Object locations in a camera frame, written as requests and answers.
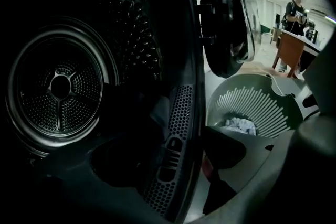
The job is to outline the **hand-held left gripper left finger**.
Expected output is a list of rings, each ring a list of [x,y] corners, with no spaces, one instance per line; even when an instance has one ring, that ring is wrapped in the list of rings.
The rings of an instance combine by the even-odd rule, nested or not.
[[[146,151],[122,139],[61,147],[35,168],[30,197],[50,221],[164,224],[138,192]]]

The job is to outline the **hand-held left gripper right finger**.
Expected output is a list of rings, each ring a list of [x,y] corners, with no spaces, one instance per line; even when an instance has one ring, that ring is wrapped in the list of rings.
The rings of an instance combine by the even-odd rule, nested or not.
[[[205,127],[202,165],[210,188],[207,216],[250,216],[266,199],[285,162],[293,131],[276,138]]]

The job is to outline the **blue checked clothes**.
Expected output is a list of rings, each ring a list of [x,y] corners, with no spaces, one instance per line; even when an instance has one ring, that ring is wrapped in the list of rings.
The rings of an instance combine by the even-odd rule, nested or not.
[[[243,133],[243,134],[249,134],[249,135],[256,135],[256,126],[255,124],[247,119],[241,119],[241,118],[231,118],[226,120],[225,126],[226,129],[229,129],[231,131]]]

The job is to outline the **white slotted laundry basket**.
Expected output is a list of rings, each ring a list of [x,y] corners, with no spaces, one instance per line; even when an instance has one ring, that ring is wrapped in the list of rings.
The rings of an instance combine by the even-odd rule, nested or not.
[[[299,79],[238,74],[212,93],[206,125],[222,127],[232,118],[246,119],[254,123],[256,135],[275,138],[319,112],[317,105],[304,105],[310,95],[306,83]]]

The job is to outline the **grey garment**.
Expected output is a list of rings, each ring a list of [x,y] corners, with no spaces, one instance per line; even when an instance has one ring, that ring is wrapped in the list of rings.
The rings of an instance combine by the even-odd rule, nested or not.
[[[156,101],[150,118],[153,128],[161,141],[166,141],[169,134],[170,101],[168,97],[160,95]]]

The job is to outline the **black washing machine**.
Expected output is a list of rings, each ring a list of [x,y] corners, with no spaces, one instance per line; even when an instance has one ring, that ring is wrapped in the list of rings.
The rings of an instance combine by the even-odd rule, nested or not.
[[[34,168],[81,141],[146,151],[138,192],[183,224],[201,167],[205,78],[197,0],[0,0],[0,224],[59,224],[30,197]],[[161,141],[150,118],[170,101]]]

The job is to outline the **black washing machine door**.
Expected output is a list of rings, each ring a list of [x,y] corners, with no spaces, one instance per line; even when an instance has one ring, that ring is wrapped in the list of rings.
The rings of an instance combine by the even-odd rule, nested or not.
[[[257,0],[200,0],[202,39],[211,71],[229,78],[261,45]]]

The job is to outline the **brown counter with white top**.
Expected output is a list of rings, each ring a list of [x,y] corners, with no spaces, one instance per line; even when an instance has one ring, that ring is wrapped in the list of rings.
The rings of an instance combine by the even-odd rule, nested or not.
[[[317,57],[321,49],[304,36],[295,35],[283,29],[278,38],[280,41],[272,68],[275,69],[278,60],[281,59],[290,67],[287,77],[297,79],[295,72],[299,70],[302,53],[305,51]]]

